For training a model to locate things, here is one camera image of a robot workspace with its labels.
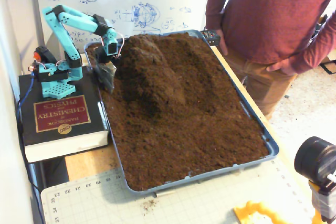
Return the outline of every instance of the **scattered soil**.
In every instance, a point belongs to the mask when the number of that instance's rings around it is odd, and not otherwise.
[[[150,212],[153,211],[154,207],[156,206],[156,203],[157,202],[155,200],[151,199],[149,201],[142,203],[141,207],[145,212]]]
[[[200,39],[136,35],[121,54],[113,94],[102,90],[102,99],[131,189],[269,154],[259,124],[246,115],[229,76]]]

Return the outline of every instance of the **person's hand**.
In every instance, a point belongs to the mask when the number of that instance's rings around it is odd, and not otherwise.
[[[272,72],[278,69],[281,69],[282,72],[284,72],[285,74],[289,76],[293,76],[294,74],[296,74],[295,70],[291,66],[291,62],[289,61],[289,58],[279,61],[277,63],[274,63],[273,65],[268,66],[266,68],[266,70],[269,72]]]
[[[220,36],[219,47],[221,48],[222,53],[224,55],[227,55],[227,47],[226,47],[226,44],[225,44],[223,31],[221,29],[218,29],[218,30],[215,30],[215,31]]]

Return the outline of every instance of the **black device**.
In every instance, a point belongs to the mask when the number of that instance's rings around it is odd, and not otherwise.
[[[214,30],[204,30],[201,31],[201,34],[209,43],[210,46],[218,46],[221,40],[221,37]]]
[[[300,146],[294,168],[309,179],[312,204],[322,221],[331,224],[336,219],[336,183],[329,177],[336,170],[336,146],[319,137],[310,137]]]

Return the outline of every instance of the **khaki pants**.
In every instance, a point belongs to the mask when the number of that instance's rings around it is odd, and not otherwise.
[[[269,120],[297,75],[288,76],[281,70],[268,72],[269,65],[250,62],[230,48],[228,55],[223,57],[241,82],[247,77],[246,91]]]

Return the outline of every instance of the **wooden table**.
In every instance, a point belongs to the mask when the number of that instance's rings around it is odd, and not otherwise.
[[[277,137],[277,134],[274,132],[274,130],[270,127],[270,124],[268,123],[267,119],[264,117],[262,112],[259,110],[258,106],[255,104],[250,95],[247,93],[247,91],[245,90],[241,82],[238,80],[236,75],[233,73],[232,69],[226,63],[226,61],[222,57],[221,53],[217,50],[217,48],[213,46],[211,47],[211,49],[218,57],[218,59],[220,60],[221,64],[223,65],[223,67],[225,68],[231,79],[237,85],[238,89],[242,92],[247,102],[251,105],[251,107],[254,109],[258,117],[261,119],[264,126],[267,128],[267,130],[273,136],[274,140],[277,142],[280,148],[278,158],[281,159],[281,161],[284,163],[287,170],[293,176],[297,184],[301,187],[304,194],[308,198],[311,197],[311,190],[309,189],[308,181],[301,175],[299,175],[294,170],[294,164],[288,161],[287,155],[282,151],[284,150],[284,148],[282,148],[283,144],[281,140]],[[106,147],[97,150],[67,156],[65,158],[65,161],[70,181],[91,176],[97,173],[102,173],[119,167],[117,154],[114,150],[112,142],[110,142],[109,145],[107,145]]]

